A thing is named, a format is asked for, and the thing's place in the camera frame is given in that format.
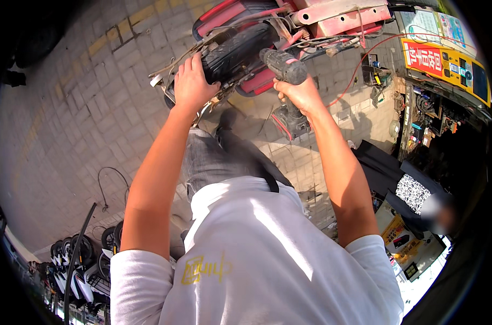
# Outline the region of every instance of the drill chuck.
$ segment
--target drill chuck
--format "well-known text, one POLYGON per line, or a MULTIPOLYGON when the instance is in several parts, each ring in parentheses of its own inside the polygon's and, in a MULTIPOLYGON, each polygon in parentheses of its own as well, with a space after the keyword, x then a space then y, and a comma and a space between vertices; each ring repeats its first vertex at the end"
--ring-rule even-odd
POLYGON ((280 81, 296 86, 307 79, 306 65, 285 51, 264 48, 259 56, 280 81))

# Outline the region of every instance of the gray jeans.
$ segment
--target gray jeans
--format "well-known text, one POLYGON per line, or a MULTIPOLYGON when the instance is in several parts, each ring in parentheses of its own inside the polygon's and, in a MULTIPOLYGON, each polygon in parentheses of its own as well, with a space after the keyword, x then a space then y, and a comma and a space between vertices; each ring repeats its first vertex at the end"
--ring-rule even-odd
POLYGON ((218 130, 213 138, 201 129, 190 129, 181 168, 188 202, 204 186, 240 176, 264 178, 271 191, 276 192, 275 180, 292 186, 277 166, 250 141, 242 140, 228 130, 218 130))

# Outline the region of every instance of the metal rod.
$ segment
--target metal rod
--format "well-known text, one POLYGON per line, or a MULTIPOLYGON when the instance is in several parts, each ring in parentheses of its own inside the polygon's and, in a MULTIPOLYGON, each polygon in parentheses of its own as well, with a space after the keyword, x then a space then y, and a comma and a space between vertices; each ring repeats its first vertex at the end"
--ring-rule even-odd
POLYGON ((70 296, 70 282, 73 277, 74 264, 76 263, 76 259, 78 258, 80 252, 81 241, 83 240, 83 234, 85 233, 86 227, 89 224, 90 218, 94 213, 94 209, 96 208, 96 202, 92 204, 90 208, 89 214, 85 218, 85 222, 81 227, 80 234, 78 235, 78 239, 76 240, 76 245, 74 246, 73 256, 70 258, 69 270, 67 271, 67 280, 65 281, 65 300, 63 302, 63 323, 65 325, 69 325, 69 296, 70 296))

